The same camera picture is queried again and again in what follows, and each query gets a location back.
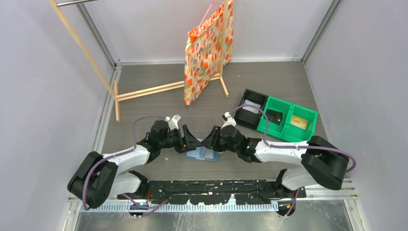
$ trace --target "blue object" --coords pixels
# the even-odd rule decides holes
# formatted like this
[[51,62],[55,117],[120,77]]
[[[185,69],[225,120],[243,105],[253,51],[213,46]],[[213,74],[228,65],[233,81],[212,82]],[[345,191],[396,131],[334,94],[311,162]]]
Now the blue object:
[[218,152],[207,149],[205,147],[196,148],[194,151],[189,151],[185,153],[186,157],[193,158],[197,160],[208,160],[217,162],[218,161]]

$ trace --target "orange patterned bag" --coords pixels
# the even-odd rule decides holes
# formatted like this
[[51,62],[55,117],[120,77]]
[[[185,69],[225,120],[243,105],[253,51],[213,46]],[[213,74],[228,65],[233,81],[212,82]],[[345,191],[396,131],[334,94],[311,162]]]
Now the orange patterned bag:
[[[232,57],[232,10],[228,4],[227,37],[225,39],[224,65]],[[184,103],[190,105],[207,86],[210,77],[218,73],[222,38],[223,4],[209,19],[189,32],[184,67]]]

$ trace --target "yellow card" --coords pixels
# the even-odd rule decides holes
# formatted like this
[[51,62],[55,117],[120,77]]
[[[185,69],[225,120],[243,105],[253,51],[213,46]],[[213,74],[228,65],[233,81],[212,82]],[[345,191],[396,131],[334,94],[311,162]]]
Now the yellow card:
[[308,121],[305,120],[305,119],[302,119],[302,118],[297,117],[297,116],[295,116],[295,115],[292,116],[291,124],[292,124],[293,126],[296,126],[296,127],[298,127],[298,128],[301,128],[301,129],[306,130],[306,128],[307,128],[307,123],[308,123]]

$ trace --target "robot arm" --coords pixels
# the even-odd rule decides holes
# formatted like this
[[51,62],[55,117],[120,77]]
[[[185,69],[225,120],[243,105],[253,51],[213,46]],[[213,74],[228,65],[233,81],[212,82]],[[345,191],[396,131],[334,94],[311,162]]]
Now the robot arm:
[[280,195],[286,196],[291,191],[313,184],[332,190],[341,189],[349,159],[338,153],[313,149],[312,146],[335,148],[325,139],[313,136],[310,141],[267,141],[265,144],[259,138],[246,138],[242,135],[234,127],[235,120],[229,113],[225,113],[223,119],[224,125],[221,128],[214,126],[210,135],[202,141],[204,147],[217,152],[234,152],[249,163],[279,161],[299,166],[283,169],[278,175],[274,187]]
[[147,182],[143,175],[135,171],[118,174],[153,161],[160,155],[161,149],[174,148],[178,153],[184,153],[202,146],[186,125],[183,125],[182,137],[179,120],[180,116],[175,115],[173,118],[155,121],[150,132],[135,147],[112,154],[89,153],[69,181],[68,191],[82,199],[85,179],[90,169],[102,159],[113,156],[102,162],[91,174],[86,191],[87,204],[91,208],[97,208],[108,197],[137,192],[141,184]]

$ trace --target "wood grain floor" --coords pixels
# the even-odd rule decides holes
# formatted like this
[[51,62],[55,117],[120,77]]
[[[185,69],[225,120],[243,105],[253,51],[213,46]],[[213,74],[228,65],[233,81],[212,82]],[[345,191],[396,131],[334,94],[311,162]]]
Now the wood grain floor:
[[[155,87],[183,80],[183,64],[124,66],[119,93]],[[187,124],[196,138],[205,138],[214,125],[221,126],[221,116],[237,107],[246,88],[317,111],[312,90],[301,62],[230,63],[224,68],[224,80],[229,91],[226,98],[219,81],[211,81],[190,106],[184,105],[183,89],[143,96],[120,103],[121,122],[115,121],[115,110],[109,121],[103,153],[113,153],[133,145],[133,121],[143,116],[181,116],[179,126]],[[153,119],[136,126],[138,139],[150,131]],[[262,137],[260,132],[237,125],[247,137]],[[320,118],[315,135],[326,138]],[[153,162],[133,168],[150,180],[221,180],[275,179],[283,168],[292,165],[246,163],[236,154],[225,152],[218,162],[186,158],[173,149],[162,150]]]

